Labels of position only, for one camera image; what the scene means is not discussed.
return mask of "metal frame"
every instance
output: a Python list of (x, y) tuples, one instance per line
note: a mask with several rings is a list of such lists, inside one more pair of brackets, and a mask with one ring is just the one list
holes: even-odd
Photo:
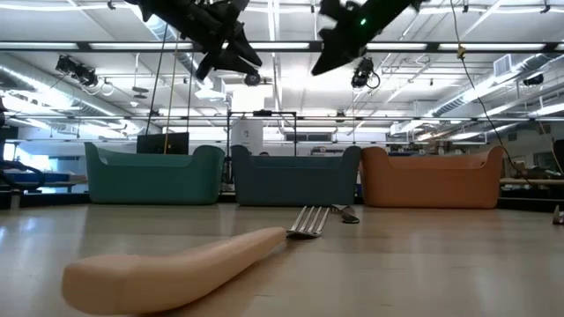
[[(460, 122), (564, 122), (564, 117), (538, 117), (538, 118), (511, 118), (511, 117), (490, 117), (488, 120), (486, 117), (425, 117), (425, 116), (346, 116), (346, 117), (335, 117), (335, 116), (298, 116), (295, 112), (281, 112), (276, 113), (272, 112), (273, 114), (292, 114), (294, 115), (294, 123), (297, 121), (329, 121), (334, 122), (335, 120), (339, 121), (366, 121), (366, 122), (395, 122), (395, 121), (411, 121), (411, 120), (421, 120), (425, 122), (451, 122), (451, 121), (460, 121)], [(246, 113), (237, 113), (232, 112), (231, 114), (252, 114), (252, 112)], [(39, 120), (48, 120), (48, 119), (68, 119), (68, 120), (149, 120), (148, 116), (141, 116), (141, 115), (106, 115), (106, 116), (79, 116), (79, 115), (41, 115), (41, 114), (22, 114), (17, 115), (14, 113), (6, 113), (6, 117), (10, 117), (10, 119), (39, 119)], [(184, 116), (171, 116), (171, 121), (185, 121), (185, 120), (194, 120), (194, 121), (209, 121), (209, 120), (225, 120), (230, 119), (233, 117), (232, 115), (224, 116), (224, 115), (198, 115), (198, 116), (191, 116), (190, 118), (187, 115)], [(286, 118), (284, 117), (247, 117), (250, 120), (267, 120), (267, 121), (284, 121)], [(167, 118), (164, 116), (161, 117), (151, 117), (151, 121), (166, 121)]]
[[(114, 48), (96, 48), (97, 45)], [(174, 46), (162, 50), (157, 41), (0, 41), (0, 52), (60, 52), (60, 53), (174, 53)], [(181, 42), (183, 47), (178, 53), (203, 52), (202, 46), (195, 42)], [(536, 54), (564, 52), (562, 42), (476, 42), (468, 41), (463, 45), (481, 46), (467, 48), (466, 54)], [(523, 45), (536, 44), (538, 48), (519, 48)], [(263, 53), (307, 53), (322, 52), (321, 41), (251, 41), (256, 52)], [(453, 41), (374, 41), (368, 43), (369, 53), (457, 53), (457, 43)]]

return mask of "light wood floor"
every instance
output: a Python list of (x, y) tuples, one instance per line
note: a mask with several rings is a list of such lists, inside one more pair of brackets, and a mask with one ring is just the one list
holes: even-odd
[[(564, 227), (508, 210), (332, 215), (174, 317), (559, 316)], [(60, 296), (65, 264), (94, 254), (168, 254), (269, 226), (300, 209), (79, 206), (0, 211), (0, 316), (83, 316)]]

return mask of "fork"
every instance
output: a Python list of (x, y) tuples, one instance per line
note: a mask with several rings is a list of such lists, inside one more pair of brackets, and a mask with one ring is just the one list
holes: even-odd
[(325, 227), (325, 223), (327, 222), (327, 217), (329, 216), (330, 208), (327, 208), (325, 210), (323, 216), (318, 221), (323, 208), (323, 207), (319, 207), (311, 222), (309, 221), (309, 219), (311, 219), (311, 215), (314, 213), (315, 206), (312, 206), (311, 209), (309, 209), (308, 214), (306, 215), (305, 219), (302, 221), (307, 208), (308, 206), (303, 207), (303, 209), (300, 212), (300, 215), (293, 223), (292, 228), (286, 231), (286, 237), (288, 239), (309, 240), (309, 239), (315, 239), (321, 237), (321, 233), (323, 231), (323, 228)]

